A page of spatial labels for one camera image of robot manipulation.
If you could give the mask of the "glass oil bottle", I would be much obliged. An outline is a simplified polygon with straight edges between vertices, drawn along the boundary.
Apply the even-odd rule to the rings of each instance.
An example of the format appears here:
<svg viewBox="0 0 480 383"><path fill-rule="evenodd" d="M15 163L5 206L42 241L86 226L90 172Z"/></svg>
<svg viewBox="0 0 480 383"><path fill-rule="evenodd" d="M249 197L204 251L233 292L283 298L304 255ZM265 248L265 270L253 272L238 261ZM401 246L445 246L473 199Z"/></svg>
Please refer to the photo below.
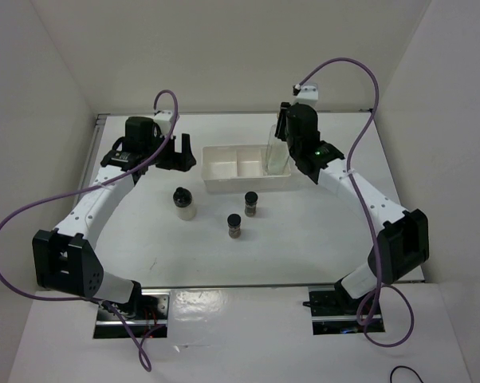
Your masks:
<svg viewBox="0 0 480 383"><path fill-rule="evenodd" d="M289 159L289 151L286 142L275 140L271 147L268 170L272 175L280 175L284 172Z"/></svg>
<svg viewBox="0 0 480 383"><path fill-rule="evenodd" d="M277 138L277 126L274 124L270 128L264 159L264 170L267 175L277 176L281 174L278 154L280 143L281 141Z"/></svg>

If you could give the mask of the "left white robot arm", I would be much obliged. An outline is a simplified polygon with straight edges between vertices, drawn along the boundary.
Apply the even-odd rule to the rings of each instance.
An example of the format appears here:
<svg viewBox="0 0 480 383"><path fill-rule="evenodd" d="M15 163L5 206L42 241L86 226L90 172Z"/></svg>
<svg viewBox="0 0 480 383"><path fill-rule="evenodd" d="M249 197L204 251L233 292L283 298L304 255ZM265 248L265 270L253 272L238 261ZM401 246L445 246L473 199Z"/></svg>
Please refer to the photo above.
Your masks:
<svg viewBox="0 0 480 383"><path fill-rule="evenodd" d="M51 231L40 230L32 240L37 284L80 298L108 301L132 319L156 301L142 293L139 282L106 272L95 252L106 223L121 200L149 167L187 172L196 164L188 134L175 150L171 127L177 118L158 111L153 117L130 116L124 135L107 152L92 182L71 212Z"/></svg>

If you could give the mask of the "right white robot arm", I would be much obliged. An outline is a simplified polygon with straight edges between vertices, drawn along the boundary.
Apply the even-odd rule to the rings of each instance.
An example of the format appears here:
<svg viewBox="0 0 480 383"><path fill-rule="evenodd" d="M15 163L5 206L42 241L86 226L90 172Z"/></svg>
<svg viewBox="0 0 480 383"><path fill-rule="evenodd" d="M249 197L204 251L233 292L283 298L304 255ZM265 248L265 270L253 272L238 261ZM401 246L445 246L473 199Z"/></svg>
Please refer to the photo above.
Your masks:
<svg viewBox="0 0 480 383"><path fill-rule="evenodd" d="M344 154L321 139L318 115L309 105L281 103L275 136L286 143L297 169L345 203L374 231L367 261L334 285L335 307L354 312L381 282L398 281L429 258L428 219L390 200L352 168Z"/></svg>

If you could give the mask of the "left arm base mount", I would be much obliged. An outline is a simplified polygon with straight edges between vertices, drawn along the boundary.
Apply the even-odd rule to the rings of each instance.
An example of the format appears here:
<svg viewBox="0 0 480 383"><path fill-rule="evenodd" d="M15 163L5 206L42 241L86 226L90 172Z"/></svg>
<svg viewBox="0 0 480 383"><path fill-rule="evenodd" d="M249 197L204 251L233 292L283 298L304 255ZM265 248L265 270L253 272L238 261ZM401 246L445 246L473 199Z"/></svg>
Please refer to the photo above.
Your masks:
<svg viewBox="0 0 480 383"><path fill-rule="evenodd" d="M126 321L136 338L141 339L144 336L148 336L148 338L167 337L170 311L169 290L144 290L143 305L135 313L128 313L116 304L114 304L114 307ZM128 332L117 315L104 305L98 306L93 338L120 339L128 337Z"/></svg>

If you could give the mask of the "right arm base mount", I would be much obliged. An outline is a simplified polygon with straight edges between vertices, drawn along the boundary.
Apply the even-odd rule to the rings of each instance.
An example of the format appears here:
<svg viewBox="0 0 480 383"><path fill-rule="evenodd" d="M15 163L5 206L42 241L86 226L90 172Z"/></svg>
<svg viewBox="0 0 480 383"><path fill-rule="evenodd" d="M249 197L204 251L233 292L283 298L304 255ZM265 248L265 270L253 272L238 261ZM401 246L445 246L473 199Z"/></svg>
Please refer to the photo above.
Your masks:
<svg viewBox="0 0 480 383"><path fill-rule="evenodd" d="M340 298L333 286L311 286L303 307L309 309L313 335L362 334L356 319L361 298Z"/></svg>

